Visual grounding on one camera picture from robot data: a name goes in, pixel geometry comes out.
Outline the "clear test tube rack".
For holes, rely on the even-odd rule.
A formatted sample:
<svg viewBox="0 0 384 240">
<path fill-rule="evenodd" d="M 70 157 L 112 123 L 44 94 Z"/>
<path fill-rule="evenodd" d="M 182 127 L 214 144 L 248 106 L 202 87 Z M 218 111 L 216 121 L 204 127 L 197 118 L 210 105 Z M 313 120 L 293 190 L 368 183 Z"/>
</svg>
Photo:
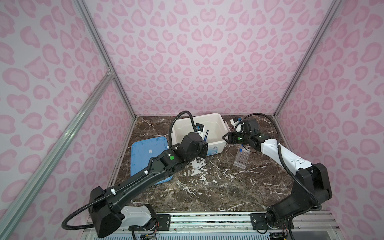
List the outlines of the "clear test tube rack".
<svg viewBox="0 0 384 240">
<path fill-rule="evenodd" d="M 250 153 L 251 152 L 249 150 L 247 150 L 244 146 L 243 146 L 243 152 L 242 153 L 240 153 L 239 149 L 238 149 L 236 157 L 235 157 L 235 161 L 234 161 L 234 166 L 245 170 L 247 168 L 247 165 L 248 165 Z"/>
</svg>

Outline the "blue plastic tweezers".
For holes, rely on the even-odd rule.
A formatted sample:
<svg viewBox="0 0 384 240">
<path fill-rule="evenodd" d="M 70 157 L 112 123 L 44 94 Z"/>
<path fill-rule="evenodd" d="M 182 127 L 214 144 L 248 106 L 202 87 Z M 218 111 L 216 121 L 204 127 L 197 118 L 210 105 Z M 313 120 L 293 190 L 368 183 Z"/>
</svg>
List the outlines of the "blue plastic tweezers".
<svg viewBox="0 0 384 240">
<path fill-rule="evenodd" d="M 205 133 L 205 136 L 204 136 L 204 142 L 207 141 L 207 139 L 208 139 L 208 134 L 209 134 L 209 130 L 207 130 L 206 133 Z"/>
</svg>

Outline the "blue plastic bin lid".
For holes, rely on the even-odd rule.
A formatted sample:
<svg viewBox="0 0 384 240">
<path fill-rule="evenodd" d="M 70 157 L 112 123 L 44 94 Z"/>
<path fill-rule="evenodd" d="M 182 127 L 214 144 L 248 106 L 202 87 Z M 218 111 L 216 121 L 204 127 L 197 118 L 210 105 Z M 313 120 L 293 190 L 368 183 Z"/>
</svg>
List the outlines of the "blue plastic bin lid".
<svg viewBox="0 0 384 240">
<path fill-rule="evenodd" d="M 131 148 L 131 177 L 123 183 L 132 191 L 144 191 L 172 179 L 180 159 L 168 148 L 165 137 L 139 141 Z"/>
</svg>

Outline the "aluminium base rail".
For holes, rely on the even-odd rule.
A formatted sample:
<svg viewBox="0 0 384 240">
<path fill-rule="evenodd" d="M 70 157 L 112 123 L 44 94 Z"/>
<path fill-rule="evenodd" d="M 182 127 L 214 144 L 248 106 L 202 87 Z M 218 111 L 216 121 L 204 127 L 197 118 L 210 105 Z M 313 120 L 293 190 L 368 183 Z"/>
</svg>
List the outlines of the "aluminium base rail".
<svg viewBox="0 0 384 240">
<path fill-rule="evenodd" d="M 267 226 L 264 212 L 160 213 L 153 240 L 342 240 L 331 212 L 295 217 L 292 230 Z"/>
</svg>

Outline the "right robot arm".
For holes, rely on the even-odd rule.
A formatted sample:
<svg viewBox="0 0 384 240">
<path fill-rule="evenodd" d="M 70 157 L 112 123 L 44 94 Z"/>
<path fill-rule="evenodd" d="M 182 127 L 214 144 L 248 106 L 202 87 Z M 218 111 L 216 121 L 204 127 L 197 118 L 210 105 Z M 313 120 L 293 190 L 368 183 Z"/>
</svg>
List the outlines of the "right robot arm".
<svg viewBox="0 0 384 240">
<path fill-rule="evenodd" d="M 293 179 L 291 193 L 267 208 L 265 225 L 271 229 L 286 226 L 293 227 L 295 217 L 309 211 L 322 210 L 322 204 L 333 196 L 327 168 L 313 164 L 281 144 L 280 133 L 277 138 L 262 133 L 260 125 L 253 115 L 231 119 L 233 131 L 223 136 L 230 145 L 248 145 L 255 151 L 268 156 L 280 164 Z"/>
</svg>

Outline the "white plastic storage bin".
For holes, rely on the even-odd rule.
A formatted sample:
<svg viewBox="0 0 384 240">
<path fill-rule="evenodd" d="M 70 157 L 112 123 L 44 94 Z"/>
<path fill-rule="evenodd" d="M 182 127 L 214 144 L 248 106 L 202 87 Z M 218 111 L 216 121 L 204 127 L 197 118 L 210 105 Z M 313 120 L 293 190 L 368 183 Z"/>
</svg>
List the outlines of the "white plastic storage bin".
<svg viewBox="0 0 384 240">
<path fill-rule="evenodd" d="M 208 136 L 206 139 L 206 142 L 208 143 L 207 156 L 222 153 L 227 143 L 225 140 L 223 140 L 223 136 L 230 131 L 228 124 L 224 122 L 222 116 L 218 113 L 213 113 L 196 116 L 193 117 L 193 119 L 195 124 L 204 125 L 203 132 L 200 132 L 200 135 L 203 139 L 205 139 L 205 135 L 208 130 Z M 184 136 L 192 132 L 192 130 L 192 123 L 189 117 L 176 120 L 171 132 L 173 144 L 181 143 Z"/>
</svg>

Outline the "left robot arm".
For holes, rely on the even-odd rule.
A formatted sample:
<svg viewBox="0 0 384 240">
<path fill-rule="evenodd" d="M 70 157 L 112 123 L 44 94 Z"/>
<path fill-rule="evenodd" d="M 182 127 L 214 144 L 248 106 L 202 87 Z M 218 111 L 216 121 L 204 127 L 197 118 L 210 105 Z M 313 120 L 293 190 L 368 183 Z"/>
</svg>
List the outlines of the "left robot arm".
<svg viewBox="0 0 384 240">
<path fill-rule="evenodd" d="M 148 165 L 120 184 L 91 191 L 90 202 L 95 203 L 89 213 L 99 238 L 114 233 L 124 222 L 131 226 L 153 226 L 156 213 L 149 205 L 124 213 L 124 207 L 156 183 L 182 171 L 195 158 L 204 158 L 208 143 L 197 133 L 188 133 L 181 143 L 150 158 Z"/>
</svg>

